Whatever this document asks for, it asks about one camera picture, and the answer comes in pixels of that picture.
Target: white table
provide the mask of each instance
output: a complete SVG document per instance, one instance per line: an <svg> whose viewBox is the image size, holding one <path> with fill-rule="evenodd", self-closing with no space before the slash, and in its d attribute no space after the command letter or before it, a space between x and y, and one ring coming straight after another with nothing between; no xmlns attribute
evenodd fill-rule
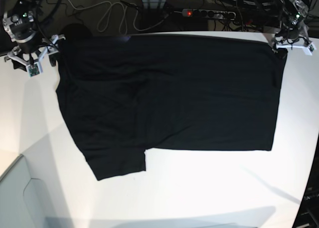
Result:
<svg viewBox="0 0 319 228"><path fill-rule="evenodd" d="M266 42L260 33L184 34ZM146 172L97 182L59 112L57 69L46 58L29 79L1 59L1 147L26 156L47 185L47 216L63 228L290 228L319 133L318 64L319 52L289 51L272 151L150 149Z"/></svg>

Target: power strip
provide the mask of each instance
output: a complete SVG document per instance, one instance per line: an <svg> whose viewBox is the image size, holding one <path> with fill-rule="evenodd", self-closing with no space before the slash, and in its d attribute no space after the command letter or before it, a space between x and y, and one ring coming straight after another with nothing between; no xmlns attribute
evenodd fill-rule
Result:
<svg viewBox="0 0 319 228"><path fill-rule="evenodd" d="M236 13L230 11L208 10L208 9L189 9L184 8L181 12L183 17L200 17L217 20L235 20Z"/></svg>

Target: black t-shirt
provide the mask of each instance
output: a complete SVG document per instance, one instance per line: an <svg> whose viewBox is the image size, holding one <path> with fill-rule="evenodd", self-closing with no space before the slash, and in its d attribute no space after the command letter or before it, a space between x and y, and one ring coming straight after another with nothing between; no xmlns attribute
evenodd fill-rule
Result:
<svg viewBox="0 0 319 228"><path fill-rule="evenodd" d="M272 148L285 60L266 43L95 37L61 45L57 96L98 180L144 171L144 151Z"/></svg>

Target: electronic device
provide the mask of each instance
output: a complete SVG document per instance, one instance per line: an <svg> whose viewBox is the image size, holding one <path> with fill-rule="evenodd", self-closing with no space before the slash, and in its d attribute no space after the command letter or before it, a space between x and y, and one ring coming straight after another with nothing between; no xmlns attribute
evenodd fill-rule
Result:
<svg viewBox="0 0 319 228"><path fill-rule="evenodd" d="M64 37L53 35L48 38L43 33L43 28L52 22L52 17L61 1L56 2L52 11L42 21L38 20L38 15L42 13L41 3L43 0L18 0L12 10L4 12L3 28L9 34L11 41L17 43L17 46L7 54L5 61L11 60L14 68L25 70L30 76L42 72L40 62L46 54L52 61L51 65L55 65L52 55L59 52L58 42ZM309 40L308 27L304 23L309 13L309 4L305 0L269 0L274 5L271 6L271 9L267 9L259 0L252 1L260 13L276 17L280 21L280 32L272 40L272 48L275 53L279 56L285 56L289 47L302 48L307 55L312 55L315 52L316 47ZM139 9L134 4L127 6ZM206 9L184 9L181 13L183 16L201 16L213 19L227 18L232 20L236 18L234 12ZM161 24L168 16L169 14L166 14L163 20L156 25ZM37 59L33 59L33 53L38 56ZM23 54L29 55L28 61L23 59Z"/></svg>

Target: table surface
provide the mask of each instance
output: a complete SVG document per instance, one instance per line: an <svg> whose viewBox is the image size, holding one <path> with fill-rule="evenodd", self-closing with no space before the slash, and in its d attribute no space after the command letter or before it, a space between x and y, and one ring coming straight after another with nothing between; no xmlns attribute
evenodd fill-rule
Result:
<svg viewBox="0 0 319 228"><path fill-rule="evenodd" d="M178 33L267 42L260 33ZM146 172L97 182L60 114L57 68L45 58L44 73L29 79L1 59L1 148L25 155L60 227L289 228L319 133L318 63L319 52L289 50L272 151L150 149Z"/></svg>

